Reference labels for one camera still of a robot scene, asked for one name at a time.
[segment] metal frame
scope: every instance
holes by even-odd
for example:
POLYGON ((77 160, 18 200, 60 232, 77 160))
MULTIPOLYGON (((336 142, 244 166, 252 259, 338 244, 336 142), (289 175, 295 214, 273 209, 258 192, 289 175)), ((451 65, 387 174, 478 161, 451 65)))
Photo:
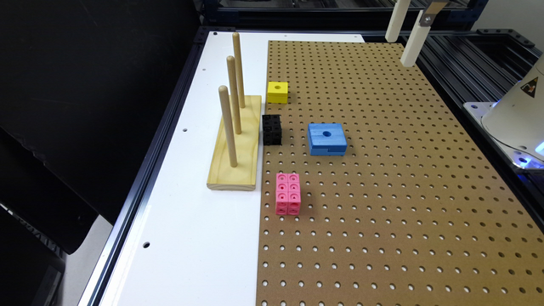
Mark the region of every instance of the metal frame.
MULTIPOLYGON (((482 14, 488 0, 469 0, 466 8, 446 7, 436 15, 434 30, 470 30, 482 14)), ((226 8, 219 0, 203 0, 201 13, 210 26, 248 28, 282 27, 299 29, 381 30, 388 26, 394 3, 376 0, 367 8, 339 8, 335 0, 321 0, 323 8, 300 8, 292 0, 292 8, 226 8)), ((403 30, 410 30, 417 14, 425 9, 427 0, 412 0, 403 30)))
POLYGON ((116 261, 125 244, 133 221, 137 218, 139 207, 143 202, 148 200, 153 189, 153 184, 161 169, 162 160, 166 155, 176 122, 183 109, 185 97, 189 92, 190 83, 201 56, 204 44, 196 41, 198 37, 197 35, 195 38, 195 42, 185 62, 181 76, 178 79, 172 98, 168 102, 159 128, 134 180, 133 187, 128 193, 127 199, 119 213, 119 217, 111 230, 110 237, 105 243, 104 250, 94 268, 79 305, 100 304, 100 300, 108 286, 108 281, 116 266, 116 261))

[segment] blue light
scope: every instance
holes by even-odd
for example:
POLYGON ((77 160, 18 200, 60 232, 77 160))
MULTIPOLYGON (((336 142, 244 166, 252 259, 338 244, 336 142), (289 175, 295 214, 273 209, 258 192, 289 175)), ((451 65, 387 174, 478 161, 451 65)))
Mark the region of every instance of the blue light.
POLYGON ((544 141, 542 141, 535 149, 536 153, 540 154, 540 155, 544 155, 542 154, 542 151, 544 150, 544 141))
POLYGON ((531 160, 530 158, 520 158, 519 159, 519 161, 520 161, 519 165, 521 167, 527 167, 527 165, 529 165, 529 163, 530 163, 530 160, 531 160))

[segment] yellow block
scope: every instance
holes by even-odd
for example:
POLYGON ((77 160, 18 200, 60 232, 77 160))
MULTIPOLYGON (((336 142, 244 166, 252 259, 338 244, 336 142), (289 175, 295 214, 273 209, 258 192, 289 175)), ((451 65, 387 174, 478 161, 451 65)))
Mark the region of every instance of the yellow block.
POLYGON ((241 134, 235 133, 238 166, 230 166, 222 118, 218 138, 215 141, 210 173, 207 176, 207 188, 211 190, 255 190, 262 98, 261 96, 245 97, 246 107, 240 109, 241 134))
POLYGON ((287 90, 289 82, 269 82, 266 92, 266 101, 268 103, 287 104, 287 90))

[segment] white platform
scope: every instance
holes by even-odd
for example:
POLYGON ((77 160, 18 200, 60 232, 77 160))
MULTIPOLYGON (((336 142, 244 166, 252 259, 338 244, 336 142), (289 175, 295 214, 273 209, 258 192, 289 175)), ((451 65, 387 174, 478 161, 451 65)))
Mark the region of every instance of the white platform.
MULTIPOLYGON (((364 42, 354 34, 242 32, 246 95, 262 95, 263 102, 268 40, 364 42)), ((262 141, 255 191, 206 187, 221 118, 218 87, 228 85, 226 57, 232 54, 232 32, 210 33, 150 199, 139 208, 102 305, 255 304, 262 141)), ((85 296, 92 290, 88 286, 85 296)))
MULTIPOLYGON (((482 127, 482 117, 487 114, 494 102, 467 102, 463 106, 473 117, 474 121, 482 127)), ((502 150, 502 153, 510 159, 510 162, 518 168, 526 170, 544 169, 538 158, 521 150, 514 149, 491 137, 495 144, 502 150)))

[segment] wooden base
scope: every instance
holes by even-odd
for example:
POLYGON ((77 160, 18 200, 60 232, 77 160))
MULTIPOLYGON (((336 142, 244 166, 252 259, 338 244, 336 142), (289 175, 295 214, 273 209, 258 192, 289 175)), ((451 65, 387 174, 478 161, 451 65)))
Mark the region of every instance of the wooden base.
POLYGON ((241 134, 235 134, 237 167, 230 166, 229 150, 223 119, 221 119, 212 165, 207 177, 207 188, 211 190, 255 190, 261 101, 261 96, 246 96, 246 107, 240 109, 241 134))

